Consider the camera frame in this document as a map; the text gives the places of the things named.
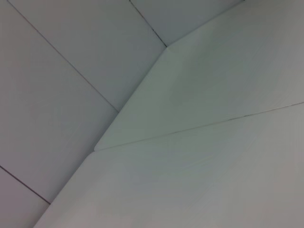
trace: dark line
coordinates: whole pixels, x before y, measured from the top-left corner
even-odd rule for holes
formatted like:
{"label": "dark line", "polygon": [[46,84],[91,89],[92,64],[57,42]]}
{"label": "dark line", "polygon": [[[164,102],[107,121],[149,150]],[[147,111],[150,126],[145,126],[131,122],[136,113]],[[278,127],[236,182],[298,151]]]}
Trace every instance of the dark line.
{"label": "dark line", "polygon": [[42,200],[44,200],[46,203],[48,203],[49,205],[51,205],[50,202],[48,202],[45,198],[43,198],[42,196],[40,196],[37,192],[35,192],[33,189],[31,189],[28,185],[26,185],[24,182],[22,182],[20,179],[18,179],[16,176],[14,176],[12,173],[10,173],[7,169],[3,168],[0,165],[0,168],[3,169],[7,174],[9,174],[11,177],[13,177],[15,180],[17,180],[18,182],[20,182],[22,185],[24,185],[25,187],[27,187],[31,192],[33,192],[35,195],[39,196]]}
{"label": "dark line", "polygon": [[261,112],[258,112],[258,113],[253,113],[253,114],[247,114],[247,115],[243,115],[243,116],[233,117],[233,118],[230,118],[230,119],[227,119],[227,120],[221,120],[221,121],[217,121],[217,122],[213,122],[213,123],[203,124],[203,125],[200,125],[200,126],[197,126],[197,127],[192,127],[192,128],[188,128],[188,129],[184,129],[184,130],[179,130],[179,131],[175,131],[175,132],[171,132],[171,133],[167,133],[167,134],[162,134],[162,135],[158,135],[158,136],[153,136],[153,137],[146,138],[146,139],[139,139],[139,140],[133,141],[133,142],[126,142],[126,143],[122,143],[122,144],[115,145],[115,146],[109,146],[109,147],[106,147],[106,148],[99,149],[99,150],[97,150],[95,152],[103,151],[103,150],[107,150],[107,149],[111,149],[111,148],[119,147],[119,146],[126,146],[126,145],[133,144],[133,143],[139,143],[139,142],[146,141],[146,140],[158,139],[158,138],[166,137],[166,136],[169,136],[169,135],[172,135],[172,134],[177,134],[177,133],[181,133],[181,132],[185,132],[185,131],[195,130],[195,129],[198,129],[198,128],[201,128],[201,127],[207,127],[207,126],[217,125],[217,124],[221,124],[221,123],[228,122],[228,121],[231,121],[231,120],[241,119],[241,118],[244,118],[244,117],[259,115],[259,114],[263,114],[263,113],[269,113],[269,112],[272,112],[272,111],[276,111],[276,110],[280,110],[280,109],[284,109],[284,108],[289,108],[289,107],[297,106],[297,105],[304,105],[304,102],[299,102],[299,103],[290,104],[290,105],[287,105],[287,106],[284,106],[284,107],[269,109],[269,110],[261,111]]}
{"label": "dark line", "polygon": [[34,27],[34,25],[32,23],[30,23],[30,21],[28,19],[26,19],[26,17],[24,17],[22,15],[22,13],[9,1],[7,0],[7,2],[20,14],[21,17],[24,18],[24,20],[30,24],[30,26],[114,109],[116,110],[118,113],[119,111],[72,65],[72,63],[70,63],[51,43],[50,41],[48,41],[48,39],[46,39],[41,32],[38,31],[37,28]]}
{"label": "dark line", "polygon": [[129,0],[129,2],[136,9],[136,11],[141,15],[141,17],[145,20],[145,22],[149,25],[149,27],[153,30],[155,35],[157,35],[158,39],[160,39],[161,42],[164,44],[164,46],[167,48],[168,46],[165,44],[165,42],[162,40],[162,38],[157,34],[157,32],[153,29],[153,27],[149,24],[149,22],[146,20],[146,18],[143,16],[143,14],[137,9],[137,7],[133,4],[133,2],[131,2],[131,0]]}

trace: ceiling panel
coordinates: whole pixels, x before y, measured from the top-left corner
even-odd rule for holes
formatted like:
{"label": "ceiling panel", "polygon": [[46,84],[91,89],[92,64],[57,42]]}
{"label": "ceiling panel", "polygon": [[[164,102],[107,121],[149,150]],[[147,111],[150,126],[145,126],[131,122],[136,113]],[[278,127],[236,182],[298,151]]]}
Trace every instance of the ceiling panel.
{"label": "ceiling panel", "polygon": [[168,47],[95,150],[304,101],[304,1],[245,1]]}
{"label": "ceiling panel", "polygon": [[0,1],[0,165],[49,201],[117,112]]}
{"label": "ceiling panel", "polygon": [[170,45],[243,0],[131,0]]}
{"label": "ceiling panel", "polygon": [[48,203],[0,169],[0,226],[33,228]]}
{"label": "ceiling panel", "polygon": [[120,110],[165,46],[128,0],[10,0]]}

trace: panel seam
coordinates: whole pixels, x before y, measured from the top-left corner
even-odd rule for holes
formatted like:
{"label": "panel seam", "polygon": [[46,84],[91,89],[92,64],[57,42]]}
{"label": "panel seam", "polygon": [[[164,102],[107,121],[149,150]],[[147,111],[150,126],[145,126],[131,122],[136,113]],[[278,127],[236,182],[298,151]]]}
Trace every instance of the panel seam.
{"label": "panel seam", "polygon": [[147,21],[147,19],[143,16],[143,14],[139,11],[139,9],[134,5],[134,3],[129,0],[131,5],[134,7],[134,9],[139,13],[139,15],[144,19],[144,21],[148,24],[148,26],[152,29],[152,31],[155,33],[155,35],[160,39],[160,41],[164,44],[164,46],[167,48],[168,45],[162,40],[162,38],[157,34],[157,32],[154,30],[154,28],[150,25],[150,23]]}
{"label": "panel seam", "polygon": [[119,113],[119,110],[114,107],[84,76],[83,74],[76,69],[76,67],[68,61],[52,44],[51,42],[44,37],[44,35],[9,1],[7,2],[15,9],[15,11],[115,110]]}
{"label": "panel seam", "polygon": [[123,143],[123,144],[120,144],[120,145],[115,145],[115,146],[102,148],[102,149],[99,149],[99,150],[94,151],[94,152],[104,151],[104,150],[108,150],[108,149],[115,148],[115,147],[120,147],[120,146],[126,146],[126,145],[129,145],[129,144],[139,143],[139,142],[143,142],[143,141],[146,141],[146,140],[158,139],[158,138],[166,137],[166,136],[169,136],[169,135],[173,135],[173,134],[177,134],[177,133],[181,133],[181,132],[185,132],[185,131],[191,131],[191,130],[199,129],[199,128],[202,128],[202,127],[217,125],[217,124],[225,123],[225,122],[232,121],[232,120],[242,119],[244,117],[259,115],[259,114],[263,114],[263,113],[269,113],[269,112],[272,112],[272,111],[275,111],[275,110],[285,109],[285,108],[289,108],[289,107],[297,106],[297,105],[304,105],[304,102],[299,102],[299,103],[287,105],[287,106],[284,106],[284,107],[269,109],[269,110],[261,111],[261,112],[258,112],[258,113],[253,113],[253,114],[247,114],[247,115],[243,115],[243,116],[239,116],[239,117],[234,117],[234,118],[230,118],[230,119],[227,119],[227,120],[222,120],[222,121],[217,121],[217,122],[213,122],[213,123],[203,124],[203,125],[200,125],[200,126],[197,126],[197,127],[187,128],[187,129],[184,129],[184,130],[179,130],[179,131],[175,131],[175,132],[172,132],[172,133],[162,134],[162,135],[159,135],[159,136],[154,136],[154,137],[150,137],[150,138],[146,138],[146,139],[140,139],[140,140],[137,140],[137,141],[126,142],[126,143]]}
{"label": "panel seam", "polygon": [[39,198],[41,198],[43,201],[45,201],[47,204],[51,205],[51,203],[49,201],[47,201],[44,197],[42,197],[41,195],[39,195],[37,192],[35,192],[32,188],[30,188],[28,185],[26,185],[24,182],[22,182],[19,178],[17,178],[15,175],[13,175],[11,172],[9,172],[7,169],[5,169],[3,166],[0,165],[0,169],[2,169],[3,171],[5,171],[8,175],[10,175],[12,178],[14,178],[16,181],[18,181],[20,184],[22,184],[24,187],[26,187],[28,190],[30,190],[31,192],[33,192],[36,196],[38,196]]}

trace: wall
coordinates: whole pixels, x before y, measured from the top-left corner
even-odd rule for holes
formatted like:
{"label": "wall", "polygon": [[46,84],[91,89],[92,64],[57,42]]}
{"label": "wall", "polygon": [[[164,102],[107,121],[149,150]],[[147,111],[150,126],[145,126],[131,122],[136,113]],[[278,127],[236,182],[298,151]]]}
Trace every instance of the wall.
{"label": "wall", "polygon": [[95,150],[303,102],[303,8],[245,1],[169,46]]}
{"label": "wall", "polygon": [[248,0],[170,46],[35,228],[297,228],[304,2]]}
{"label": "wall", "polygon": [[[38,21],[45,24],[38,29],[56,27],[51,21],[60,25],[48,40],[0,0],[0,227],[33,227],[164,49],[138,13],[123,3],[94,11],[71,2],[47,2],[72,10],[67,16],[46,5],[52,16],[47,23],[44,16],[50,14],[42,6],[25,2],[41,13]],[[78,7],[87,12],[84,17]],[[73,9],[80,13],[76,20]],[[112,20],[98,9],[110,12]],[[71,59],[59,53],[60,47]],[[81,67],[71,65],[78,62],[110,96],[88,83]]]}

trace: white panel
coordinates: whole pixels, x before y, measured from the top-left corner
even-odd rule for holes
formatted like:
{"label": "white panel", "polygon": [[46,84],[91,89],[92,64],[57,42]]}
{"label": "white panel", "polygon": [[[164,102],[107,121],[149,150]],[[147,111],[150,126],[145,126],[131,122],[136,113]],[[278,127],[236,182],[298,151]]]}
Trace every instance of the white panel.
{"label": "white panel", "polygon": [[168,47],[95,150],[304,102],[303,12],[246,1]]}
{"label": "white panel", "polygon": [[167,44],[243,0],[131,0]]}
{"label": "white panel", "polygon": [[128,0],[10,0],[121,109],[164,45]]}
{"label": "white panel", "polygon": [[298,228],[304,104],[95,152],[35,228]]}
{"label": "white panel", "polygon": [[116,111],[0,1],[0,164],[51,201]]}
{"label": "white panel", "polygon": [[33,228],[48,204],[0,169],[0,227]]}

